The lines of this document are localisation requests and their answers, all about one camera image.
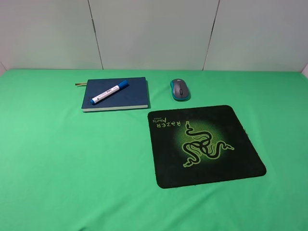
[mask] blue notebook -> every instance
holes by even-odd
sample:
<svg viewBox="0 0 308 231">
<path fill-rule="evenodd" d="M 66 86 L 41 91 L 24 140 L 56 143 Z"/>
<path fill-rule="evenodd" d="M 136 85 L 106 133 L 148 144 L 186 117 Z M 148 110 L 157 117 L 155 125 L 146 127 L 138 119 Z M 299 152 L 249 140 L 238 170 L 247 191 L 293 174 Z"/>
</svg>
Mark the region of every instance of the blue notebook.
<svg viewBox="0 0 308 231">
<path fill-rule="evenodd" d="M 127 80 L 128 86 L 118 90 L 114 94 L 92 105 L 90 100 L 102 94 L 110 88 Z M 145 77 L 138 78 L 110 78 L 110 79 L 89 79 L 87 82 L 85 97 L 83 99 L 83 112 L 97 112 L 109 110 L 124 110 L 148 108 L 148 90 Z"/>
</svg>

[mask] green snake logo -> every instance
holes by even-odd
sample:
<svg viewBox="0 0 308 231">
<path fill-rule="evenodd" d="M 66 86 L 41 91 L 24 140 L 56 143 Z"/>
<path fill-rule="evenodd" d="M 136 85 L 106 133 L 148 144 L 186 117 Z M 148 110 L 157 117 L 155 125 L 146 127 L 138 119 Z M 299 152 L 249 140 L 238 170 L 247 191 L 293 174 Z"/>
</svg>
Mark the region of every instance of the green snake logo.
<svg viewBox="0 0 308 231">
<path fill-rule="evenodd" d="M 201 162 L 201 155 L 205 155 L 209 159 L 218 159 L 221 149 L 234 150 L 231 145 L 226 144 L 224 141 L 218 141 L 216 144 L 211 143 L 213 136 L 208 131 L 193 132 L 194 129 L 189 121 L 186 121 L 185 127 L 185 134 L 194 140 L 182 145 L 183 151 L 189 155 L 187 162 L 183 164 L 184 167 L 199 164 Z"/>
</svg>

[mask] marker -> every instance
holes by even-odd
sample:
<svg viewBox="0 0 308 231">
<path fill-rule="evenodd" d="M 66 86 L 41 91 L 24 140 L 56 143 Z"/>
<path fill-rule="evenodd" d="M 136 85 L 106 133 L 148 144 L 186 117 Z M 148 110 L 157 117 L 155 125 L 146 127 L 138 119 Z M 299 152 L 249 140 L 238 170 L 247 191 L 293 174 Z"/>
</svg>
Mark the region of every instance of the marker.
<svg viewBox="0 0 308 231">
<path fill-rule="evenodd" d="M 128 85 L 128 82 L 126 80 L 120 82 L 118 85 L 116 85 L 113 88 L 110 88 L 109 90 L 103 92 L 102 94 L 94 97 L 93 99 L 90 100 L 91 104 L 96 104 L 97 102 L 101 101 L 102 99 L 106 98 L 107 96 L 117 92 L 120 89 L 123 89 Z"/>
</svg>

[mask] computer mouse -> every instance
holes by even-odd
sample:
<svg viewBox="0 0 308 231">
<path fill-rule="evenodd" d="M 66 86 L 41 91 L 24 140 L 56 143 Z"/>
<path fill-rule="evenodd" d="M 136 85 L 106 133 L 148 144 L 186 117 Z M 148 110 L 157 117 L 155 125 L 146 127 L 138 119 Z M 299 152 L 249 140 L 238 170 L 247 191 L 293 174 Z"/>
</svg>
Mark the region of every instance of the computer mouse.
<svg viewBox="0 0 308 231">
<path fill-rule="evenodd" d="M 175 100 L 186 100 L 189 97 L 187 85 L 183 79 L 176 78 L 170 82 L 172 97 Z"/>
</svg>

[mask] black mouse pad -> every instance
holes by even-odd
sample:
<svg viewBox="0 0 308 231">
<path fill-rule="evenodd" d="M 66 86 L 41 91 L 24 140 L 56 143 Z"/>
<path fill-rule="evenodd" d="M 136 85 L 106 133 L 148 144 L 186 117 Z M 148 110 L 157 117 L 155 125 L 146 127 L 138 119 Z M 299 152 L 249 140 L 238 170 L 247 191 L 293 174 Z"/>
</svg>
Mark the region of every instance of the black mouse pad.
<svg viewBox="0 0 308 231">
<path fill-rule="evenodd" d="M 154 111 L 148 120 L 156 181 L 161 188 L 266 173 L 230 106 Z"/>
</svg>

